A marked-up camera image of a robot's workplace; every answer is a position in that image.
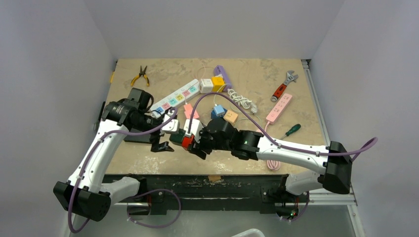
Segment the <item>red cube adapter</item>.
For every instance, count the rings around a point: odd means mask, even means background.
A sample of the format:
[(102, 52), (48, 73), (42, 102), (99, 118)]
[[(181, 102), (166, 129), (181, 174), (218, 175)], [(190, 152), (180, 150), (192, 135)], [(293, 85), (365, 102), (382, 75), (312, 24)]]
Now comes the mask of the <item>red cube adapter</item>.
[(188, 151), (189, 146), (193, 145), (194, 140), (195, 140), (194, 135), (191, 135), (190, 137), (184, 136), (183, 140), (182, 140), (182, 143), (181, 143), (182, 148), (185, 149), (186, 151)]

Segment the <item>orange cube adapter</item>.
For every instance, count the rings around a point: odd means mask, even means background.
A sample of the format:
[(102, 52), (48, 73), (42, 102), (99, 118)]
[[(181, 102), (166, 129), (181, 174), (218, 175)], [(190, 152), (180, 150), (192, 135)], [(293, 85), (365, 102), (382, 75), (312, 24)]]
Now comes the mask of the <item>orange cube adapter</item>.
[(223, 118), (231, 123), (232, 125), (234, 125), (238, 119), (238, 114), (232, 110), (227, 110), (227, 112), (225, 113), (225, 115), (223, 116)]

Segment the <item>light blue USB charger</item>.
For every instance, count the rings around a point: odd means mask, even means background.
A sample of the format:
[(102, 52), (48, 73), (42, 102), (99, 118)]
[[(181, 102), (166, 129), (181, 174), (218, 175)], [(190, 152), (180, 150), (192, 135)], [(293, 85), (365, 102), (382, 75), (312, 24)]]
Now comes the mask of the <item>light blue USB charger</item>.
[(217, 117), (223, 117), (226, 113), (226, 110), (223, 108), (222, 105), (215, 105), (213, 107), (213, 111), (217, 115)]

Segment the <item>white power strip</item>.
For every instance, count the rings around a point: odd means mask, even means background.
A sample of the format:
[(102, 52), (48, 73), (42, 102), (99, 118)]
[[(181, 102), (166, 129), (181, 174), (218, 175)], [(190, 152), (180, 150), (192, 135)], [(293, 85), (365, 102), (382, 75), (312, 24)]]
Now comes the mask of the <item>white power strip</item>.
[(200, 94), (199, 81), (197, 79), (193, 79), (189, 83), (178, 88), (170, 95), (154, 103), (150, 108), (151, 116), (153, 118), (159, 118), (171, 107), (181, 106), (193, 99), (198, 94)]

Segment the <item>yellow black needle-nose pliers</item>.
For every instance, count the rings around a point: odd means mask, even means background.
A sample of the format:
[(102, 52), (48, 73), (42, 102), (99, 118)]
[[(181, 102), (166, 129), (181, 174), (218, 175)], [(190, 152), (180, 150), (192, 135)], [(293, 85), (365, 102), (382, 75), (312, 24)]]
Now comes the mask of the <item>yellow black needle-nose pliers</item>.
[(148, 76), (146, 74), (148, 66), (145, 66), (144, 68), (142, 66), (140, 66), (140, 72), (138, 73), (138, 75), (136, 75), (130, 82), (130, 86), (133, 87), (136, 83), (136, 81), (139, 78), (144, 78), (146, 81), (146, 86), (149, 87), (150, 86), (150, 81), (148, 79)]

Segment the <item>white cube adapter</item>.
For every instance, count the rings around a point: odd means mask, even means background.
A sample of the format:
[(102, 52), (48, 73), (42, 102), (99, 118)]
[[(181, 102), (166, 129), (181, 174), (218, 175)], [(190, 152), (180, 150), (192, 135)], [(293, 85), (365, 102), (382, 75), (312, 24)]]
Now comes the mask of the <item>white cube adapter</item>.
[(213, 90), (213, 82), (211, 79), (200, 79), (199, 80), (199, 91), (200, 93), (209, 93)]

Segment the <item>yellow cube adapter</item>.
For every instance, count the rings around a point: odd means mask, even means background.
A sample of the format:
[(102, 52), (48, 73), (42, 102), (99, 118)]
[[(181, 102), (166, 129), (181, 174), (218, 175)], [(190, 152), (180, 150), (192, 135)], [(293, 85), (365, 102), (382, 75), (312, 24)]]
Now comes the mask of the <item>yellow cube adapter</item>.
[(226, 85), (222, 77), (212, 77), (211, 82), (213, 84), (212, 92), (221, 92)]

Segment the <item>purple socket base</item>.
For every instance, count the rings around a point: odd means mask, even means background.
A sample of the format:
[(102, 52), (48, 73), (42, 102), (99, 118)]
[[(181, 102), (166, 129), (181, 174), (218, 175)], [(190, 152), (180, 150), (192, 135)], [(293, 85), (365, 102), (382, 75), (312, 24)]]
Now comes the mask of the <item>purple socket base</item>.
[(231, 82), (226, 70), (224, 69), (224, 67), (222, 65), (217, 65), (214, 68), (213, 73), (216, 77), (223, 78), (223, 81), (226, 84), (225, 88), (223, 89), (224, 92), (227, 92), (229, 89), (232, 88), (232, 82)]

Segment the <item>pink power strip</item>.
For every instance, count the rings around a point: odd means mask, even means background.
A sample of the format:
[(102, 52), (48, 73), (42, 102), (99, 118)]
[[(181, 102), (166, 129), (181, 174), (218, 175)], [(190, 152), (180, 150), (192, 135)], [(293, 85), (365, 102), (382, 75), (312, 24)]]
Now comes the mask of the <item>pink power strip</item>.
[(290, 103), (292, 97), (293, 97), (292, 95), (287, 94), (287, 93), (282, 95), (282, 97), (278, 100), (276, 105), (273, 107), (273, 109), (265, 118), (269, 124), (274, 124), (276, 122), (276, 120), (279, 118), (279, 116), (282, 114), (282, 112)]

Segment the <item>green handled screwdriver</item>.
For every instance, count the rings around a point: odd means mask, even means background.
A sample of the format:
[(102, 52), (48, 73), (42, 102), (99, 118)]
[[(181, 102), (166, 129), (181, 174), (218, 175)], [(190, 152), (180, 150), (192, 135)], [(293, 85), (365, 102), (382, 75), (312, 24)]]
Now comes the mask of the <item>green handled screwdriver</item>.
[(291, 127), (280, 139), (284, 139), (285, 137), (289, 137), (291, 134), (297, 132), (301, 128), (301, 124), (295, 124)]

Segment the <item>red handled adjustable wrench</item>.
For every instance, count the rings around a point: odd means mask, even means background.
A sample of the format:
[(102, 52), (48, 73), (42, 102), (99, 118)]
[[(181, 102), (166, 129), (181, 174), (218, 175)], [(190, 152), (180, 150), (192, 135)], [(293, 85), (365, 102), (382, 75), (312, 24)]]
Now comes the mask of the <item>red handled adjustable wrench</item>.
[(294, 71), (290, 70), (287, 71), (286, 73), (286, 79), (284, 80), (284, 82), (275, 90), (275, 92), (273, 93), (273, 95), (271, 96), (271, 101), (272, 102), (276, 102), (278, 101), (282, 94), (284, 93), (285, 89), (287, 88), (287, 86), (292, 82), (292, 81), (296, 81), (298, 79), (298, 75), (294, 74)]

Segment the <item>black box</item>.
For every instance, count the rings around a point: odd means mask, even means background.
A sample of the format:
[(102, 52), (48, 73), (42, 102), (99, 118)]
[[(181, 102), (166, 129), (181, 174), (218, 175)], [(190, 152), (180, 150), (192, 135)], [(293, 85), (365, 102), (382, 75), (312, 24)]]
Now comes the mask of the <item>black box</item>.
[(145, 134), (145, 135), (127, 135), (124, 138), (125, 142), (132, 142), (132, 143), (144, 143), (144, 144), (151, 144), (153, 143), (152, 135), (151, 134)]

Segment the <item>blue cube adapter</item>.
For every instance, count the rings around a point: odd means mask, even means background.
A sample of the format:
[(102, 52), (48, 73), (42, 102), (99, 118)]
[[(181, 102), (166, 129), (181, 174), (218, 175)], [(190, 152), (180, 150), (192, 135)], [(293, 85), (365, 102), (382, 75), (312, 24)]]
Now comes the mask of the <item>blue cube adapter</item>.
[(214, 111), (212, 111), (211, 114), (210, 114), (210, 117), (211, 117), (211, 119), (215, 119), (215, 118), (217, 118), (217, 115), (215, 114)]

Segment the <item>green cube adapter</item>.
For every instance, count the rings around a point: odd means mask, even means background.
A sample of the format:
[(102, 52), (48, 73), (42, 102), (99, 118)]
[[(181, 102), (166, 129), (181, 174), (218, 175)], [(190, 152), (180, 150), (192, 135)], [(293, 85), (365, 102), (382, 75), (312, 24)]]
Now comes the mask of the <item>green cube adapter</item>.
[(171, 134), (169, 140), (175, 145), (182, 146), (183, 138), (184, 132), (179, 132), (178, 134)]

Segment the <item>pink plug adapter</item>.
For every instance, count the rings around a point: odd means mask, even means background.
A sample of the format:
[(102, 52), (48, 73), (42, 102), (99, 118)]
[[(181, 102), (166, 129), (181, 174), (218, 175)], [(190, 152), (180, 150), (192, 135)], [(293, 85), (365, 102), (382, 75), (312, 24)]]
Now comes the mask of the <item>pink plug adapter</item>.
[[(184, 108), (184, 114), (185, 114), (186, 119), (190, 119), (191, 114), (192, 114), (192, 110), (193, 110), (193, 106), (191, 104), (185, 104), (183, 106), (183, 108)], [(199, 119), (199, 115), (198, 115), (197, 111), (194, 112), (193, 119)]]

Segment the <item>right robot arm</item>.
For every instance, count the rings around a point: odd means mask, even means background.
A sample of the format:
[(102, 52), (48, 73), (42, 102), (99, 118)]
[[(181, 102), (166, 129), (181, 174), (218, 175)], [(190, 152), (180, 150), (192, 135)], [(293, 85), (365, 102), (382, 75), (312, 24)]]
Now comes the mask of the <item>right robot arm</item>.
[(182, 146), (205, 159), (212, 151), (229, 151), (241, 160), (271, 160), (306, 168), (289, 174), (277, 188), (280, 199), (289, 201), (303, 192), (324, 188), (335, 194), (348, 194), (352, 160), (338, 142), (329, 146), (310, 146), (274, 139), (266, 132), (238, 130), (222, 118), (204, 126), (197, 119), (187, 119)]

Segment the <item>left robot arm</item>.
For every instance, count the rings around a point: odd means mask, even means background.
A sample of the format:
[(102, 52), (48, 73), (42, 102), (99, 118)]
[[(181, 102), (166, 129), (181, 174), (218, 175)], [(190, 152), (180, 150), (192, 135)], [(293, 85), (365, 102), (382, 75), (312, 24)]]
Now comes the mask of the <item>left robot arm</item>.
[(140, 181), (125, 177), (114, 183), (103, 184), (106, 170), (118, 147), (127, 136), (160, 133), (176, 118), (177, 109), (170, 108), (168, 120), (148, 114), (153, 97), (148, 92), (133, 88), (128, 97), (112, 101), (104, 107), (96, 136), (85, 157), (65, 182), (57, 182), (53, 193), (68, 212), (68, 219), (76, 214), (88, 220), (101, 221), (110, 207), (126, 198), (141, 202), (147, 188)]

